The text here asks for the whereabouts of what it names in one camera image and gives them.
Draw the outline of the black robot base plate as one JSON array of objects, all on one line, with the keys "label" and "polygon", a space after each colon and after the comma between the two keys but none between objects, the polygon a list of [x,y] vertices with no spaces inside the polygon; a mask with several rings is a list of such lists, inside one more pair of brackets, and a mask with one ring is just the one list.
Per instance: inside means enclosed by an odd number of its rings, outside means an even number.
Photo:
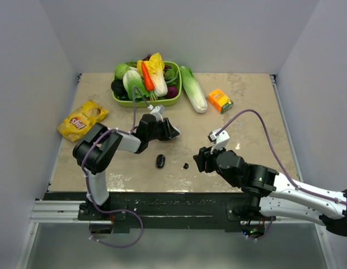
[{"label": "black robot base plate", "polygon": [[154,193],[111,192],[109,200],[96,210],[84,192],[50,192],[46,201],[77,202],[80,221],[106,222],[115,233],[130,229],[224,230],[261,236],[271,218],[246,220],[232,209],[245,205],[243,193]]}]

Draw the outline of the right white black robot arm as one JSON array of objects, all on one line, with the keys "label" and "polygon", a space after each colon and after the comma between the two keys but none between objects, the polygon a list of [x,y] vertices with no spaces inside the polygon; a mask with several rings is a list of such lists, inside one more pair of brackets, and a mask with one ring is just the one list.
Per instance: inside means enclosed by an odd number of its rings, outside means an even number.
[{"label": "right white black robot arm", "polygon": [[249,164],[232,150],[202,147],[193,157],[200,172],[216,172],[247,194],[232,211],[246,220],[290,217],[324,226],[347,237],[347,189],[331,191],[297,180],[266,166]]}]

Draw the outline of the black earbud charging case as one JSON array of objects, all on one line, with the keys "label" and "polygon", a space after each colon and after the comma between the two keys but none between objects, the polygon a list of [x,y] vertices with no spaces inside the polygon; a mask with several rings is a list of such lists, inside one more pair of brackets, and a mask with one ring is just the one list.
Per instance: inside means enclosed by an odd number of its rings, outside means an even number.
[{"label": "black earbud charging case", "polygon": [[159,154],[157,157],[156,157],[156,167],[158,169],[162,169],[165,165],[165,162],[166,162],[166,157],[165,155],[163,154]]}]

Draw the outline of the white earbud charging case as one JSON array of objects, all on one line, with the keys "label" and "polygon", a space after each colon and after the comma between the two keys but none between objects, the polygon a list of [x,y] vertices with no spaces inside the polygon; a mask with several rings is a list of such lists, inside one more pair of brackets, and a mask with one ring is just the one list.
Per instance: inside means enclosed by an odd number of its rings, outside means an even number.
[{"label": "white earbud charging case", "polygon": [[179,138],[180,137],[181,132],[178,129],[174,129],[173,130],[173,138]]}]

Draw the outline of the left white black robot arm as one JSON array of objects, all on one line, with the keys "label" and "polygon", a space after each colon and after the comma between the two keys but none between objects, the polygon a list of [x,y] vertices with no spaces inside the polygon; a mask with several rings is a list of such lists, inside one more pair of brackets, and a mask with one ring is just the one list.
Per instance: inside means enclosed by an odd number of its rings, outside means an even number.
[{"label": "left white black robot arm", "polygon": [[98,220],[110,214],[109,192],[106,186],[106,168],[117,151],[142,153],[153,140],[169,141],[178,138],[180,131],[168,118],[142,116],[132,133],[96,123],[73,149],[73,157],[82,168],[87,184],[87,199],[92,203],[91,214]]}]

